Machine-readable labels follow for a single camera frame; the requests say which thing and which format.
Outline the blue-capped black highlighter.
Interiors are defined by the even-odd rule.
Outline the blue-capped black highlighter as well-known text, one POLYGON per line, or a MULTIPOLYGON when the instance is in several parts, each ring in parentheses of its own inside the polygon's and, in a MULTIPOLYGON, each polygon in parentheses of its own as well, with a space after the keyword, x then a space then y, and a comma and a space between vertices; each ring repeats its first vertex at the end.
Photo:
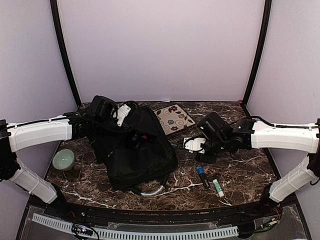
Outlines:
POLYGON ((204 169, 201 166, 199 166, 199 167, 196 168, 196 171, 197 171, 197 174, 198 174, 198 176, 199 176, 199 178, 200 178, 200 180, 201 180, 201 182, 203 184, 203 187, 205 189, 209 189, 211 186, 210 186, 210 182, 208 181, 208 178, 207 178, 207 176, 205 174, 204 169))

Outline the white green glue stick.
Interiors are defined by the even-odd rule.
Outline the white green glue stick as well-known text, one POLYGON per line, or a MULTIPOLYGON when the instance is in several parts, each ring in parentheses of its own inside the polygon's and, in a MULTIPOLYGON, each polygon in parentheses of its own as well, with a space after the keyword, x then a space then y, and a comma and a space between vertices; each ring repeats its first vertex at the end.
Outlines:
POLYGON ((212 181, 212 183, 213 183, 213 185, 214 185, 214 187, 215 187, 215 189, 216 189, 216 191, 217 191, 218 196, 219 196, 220 198, 224 198, 224 197, 225 197, 225 194, 224 194, 224 192, 223 192, 223 190, 222 190, 222 188, 221 188, 218 180, 217 180, 217 179, 214 179, 214 180, 212 181))

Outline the black student bag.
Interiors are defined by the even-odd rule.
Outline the black student bag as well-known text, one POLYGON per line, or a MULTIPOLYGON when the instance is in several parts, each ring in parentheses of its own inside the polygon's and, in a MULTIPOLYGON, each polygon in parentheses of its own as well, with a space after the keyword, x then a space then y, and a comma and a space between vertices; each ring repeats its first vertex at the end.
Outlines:
POLYGON ((178 159, 156 114, 142 106, 124 123, 131 127, 130 132, 103 133, 90 139, 97 162, 106 166, 109 183, 115 191, 137 195, 143 193, 138 187, 142 183, 158 180, 163 189, 178 159))

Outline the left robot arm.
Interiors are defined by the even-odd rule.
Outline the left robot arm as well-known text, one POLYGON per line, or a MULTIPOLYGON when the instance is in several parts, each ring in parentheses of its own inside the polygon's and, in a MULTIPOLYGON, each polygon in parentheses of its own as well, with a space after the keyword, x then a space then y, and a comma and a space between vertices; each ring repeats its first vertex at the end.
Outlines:
POLYGON ((57 187, 30 170, 17 152, 29 147, 51 142, 60 142, 91 137, 103 133, 122 134, 130 127, 123 126, 131 109, 118 109, 111 116, 97 119, 79 112, 68 112, 56 117, 24 123, 0 122, 0 179, 10 181, 44 203, 51 205, 51 210, 60 218, 67 218, 71 213, 65 203, 64 195, 57 187))

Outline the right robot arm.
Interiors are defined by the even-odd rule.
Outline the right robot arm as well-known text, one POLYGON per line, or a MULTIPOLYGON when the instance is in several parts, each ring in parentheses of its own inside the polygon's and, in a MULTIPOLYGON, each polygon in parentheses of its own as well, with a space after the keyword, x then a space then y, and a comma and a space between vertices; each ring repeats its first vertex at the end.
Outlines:
POLYGON ((264 189, 262 201, 255 205, 255 213, 266 217, 275 203, 320 179, 320 125, 283 125, 270 123, 258 117, 243 118, 227 123, 220 118, 204 118, 198 123, 199 136, 185 137, 180 148, 190 153, 216 158, 222 152, 239 150, 288 150, 303 152, 301 162, 264 189))

